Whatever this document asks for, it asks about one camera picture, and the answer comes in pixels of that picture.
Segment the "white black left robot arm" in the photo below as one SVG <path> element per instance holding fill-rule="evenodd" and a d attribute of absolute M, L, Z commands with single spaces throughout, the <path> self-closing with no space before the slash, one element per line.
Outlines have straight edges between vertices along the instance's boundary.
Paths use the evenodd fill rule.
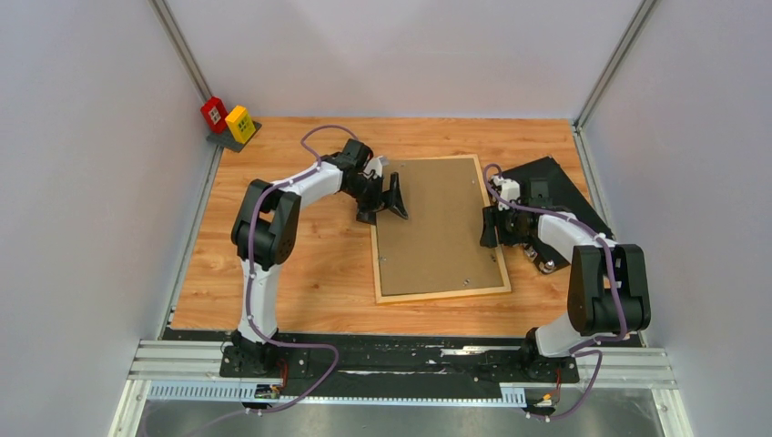
<path fill-rule="evenodd" d="M 384 210 L 409 217 L 400 175 L 387 174 L 387 165 L 387 158 L 350 139 L 339 152 L 315 155 L 300 173 L 249 183 L 230 234 L 244 283 L 242 313 L 232 335 L 234 351 L 244 358 L 239 370 L 267 376 L 278 367 L 280 345 L 274 336 L 279 277 L 295 248 L 303 209 L 342 192 L 355 200 L 355 218 L 361 223 L 375 225 Z"/>

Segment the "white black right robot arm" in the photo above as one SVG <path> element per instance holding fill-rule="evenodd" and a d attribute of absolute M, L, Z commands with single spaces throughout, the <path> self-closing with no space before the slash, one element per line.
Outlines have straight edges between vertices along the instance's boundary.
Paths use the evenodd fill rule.
<path fill-rule="evenodd" d="M 519 358 L 525 376 L 542 380 L 554 371 L 556 359 L 649 327 L 645 254 L 639 246 L 609 239 L 573 212 L 553 208 L 539 188 L 527 198 L 520 183 L 502 176 L 485 186 L 493 204 L 482 211 L 481 246 L 520 246 L 541 272 L 550 263 L 570 269 L 565 313 L 531 329 L 523 342 Z"/>

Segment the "yellow toy house block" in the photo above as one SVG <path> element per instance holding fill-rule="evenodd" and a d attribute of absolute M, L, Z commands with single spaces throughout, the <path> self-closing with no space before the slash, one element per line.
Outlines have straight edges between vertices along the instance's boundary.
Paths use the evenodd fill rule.
<path fill-rule="evenodd" d="M 234 140 L 242 145 L 246 145 L 257 132 L 257 128 L 244 106 L 236 105 L 228 113 L 225 121 Z"/>

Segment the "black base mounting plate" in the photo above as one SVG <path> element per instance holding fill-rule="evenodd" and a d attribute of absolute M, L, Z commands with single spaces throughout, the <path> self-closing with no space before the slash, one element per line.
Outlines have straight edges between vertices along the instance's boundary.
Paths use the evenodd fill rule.
<path fill-rule="evenodd" d="M 523 338 L 436 337 L 405 335 L 279 332 L 280 347 L 272 371 L 241 371 L 224 331 L 167 330 L 165 340 L 212 343 L 214 374 L 241 379 L 279 379 L 282 393 L 314 396 L 402 399 L 491 399 L 503 382 L 577 383 L 573 358 L 523 360 Z M 314 382 L 318 388 L 312 389 Z"/>

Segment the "red toy house block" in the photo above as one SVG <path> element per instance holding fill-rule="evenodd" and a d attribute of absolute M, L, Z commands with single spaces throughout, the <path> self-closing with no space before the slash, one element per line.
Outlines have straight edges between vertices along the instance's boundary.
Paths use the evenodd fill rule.
<path fill-rule="evenodd" d="M 221 134 L 227 129 L 225 118 L 229 112 L 219 97 L 211 97 L 199 109 L 199 112 L 204 117 L 212 133 Z"/>

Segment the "black ribbed frame backing board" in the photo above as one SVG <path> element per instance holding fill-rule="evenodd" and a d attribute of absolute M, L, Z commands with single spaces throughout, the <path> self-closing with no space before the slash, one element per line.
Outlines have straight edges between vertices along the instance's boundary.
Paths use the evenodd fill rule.
<path fill-rule="evenodd" d="M 614 235 L 612 229 L 553 158 L 539 158 L 493 176 L 509 178 L 520 184 L 521 196 L 517 201 L 520 206 L 572 213 L 594 233 L 603 233 L 609 238 Z M 523 247 L 526 257 L 544 275 L 564 269 L 570 264 L 568 257 L 561 254 L 556 246 L 537 236 L 532 245 L 520 246 Z"/>

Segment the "aluminium rail right table edge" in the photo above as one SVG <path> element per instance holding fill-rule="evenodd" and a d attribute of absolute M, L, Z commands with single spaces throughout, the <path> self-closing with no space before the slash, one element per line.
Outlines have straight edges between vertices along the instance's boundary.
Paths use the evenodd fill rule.
<path fill-rule="evenodd" d="M 623 223 L 628 201 L 622 200 L 625 177 L 619 153 L 612 145 L 607 128 L 588 122 L 575 128 L 575 142 L 582 162 L 592 202 L 598 214 L 621 243 L 639 243 Z"/>

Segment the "grey toy base plate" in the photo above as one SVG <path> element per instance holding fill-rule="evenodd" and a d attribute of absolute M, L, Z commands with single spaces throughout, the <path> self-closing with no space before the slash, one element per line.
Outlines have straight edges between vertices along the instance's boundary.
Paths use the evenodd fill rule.
<path fill-rule="evenodd" d="M 208 143 L 210 143 L 210 144 L 212 144 L 214 146 L 223 147 L 225 149 L 234 151 L 236 153 L 240 153 L 243 150 L 243 148 L 247 145 L 247 143 L 252 138 L 254 138 L 257 135 L 257 133 L 260 131 L 260 129 L 262 128 L 262 124 L 260 122 L 258 122 L 258 121 L 252 121 L 252 125 L 254 127 L 254 132 L 247 138 L 247 140 L 245 142 L 237 141 L 233 137 L 232 133 L 230 132 L 230 130 L 229 130 L 229 128 L 228 128 L 228 126 L 226 124 L 224 124 L 224 129 L 223 129 L 222 132 L 219 132 L 219 133 L 210 132 L 210 133 L 208 133 L 207 141 L 208 141 Z"/>

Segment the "aluminium front rail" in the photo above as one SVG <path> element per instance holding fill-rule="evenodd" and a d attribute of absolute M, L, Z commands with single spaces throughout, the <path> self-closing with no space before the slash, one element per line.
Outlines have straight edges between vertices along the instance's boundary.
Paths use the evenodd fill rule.
<path fill-rule="evenodd" d="M 511 407 L 540 422 L 582 412 L 597 391 L 647 390 L 668 436 L 692 428 L 664 350 L 638 340 L 545 358 L 524 338 L 281 333 L 256 358 L 218 335 L 143 340 L 110 432 L 138 430 L 149 399 L 268 404 Z"/>

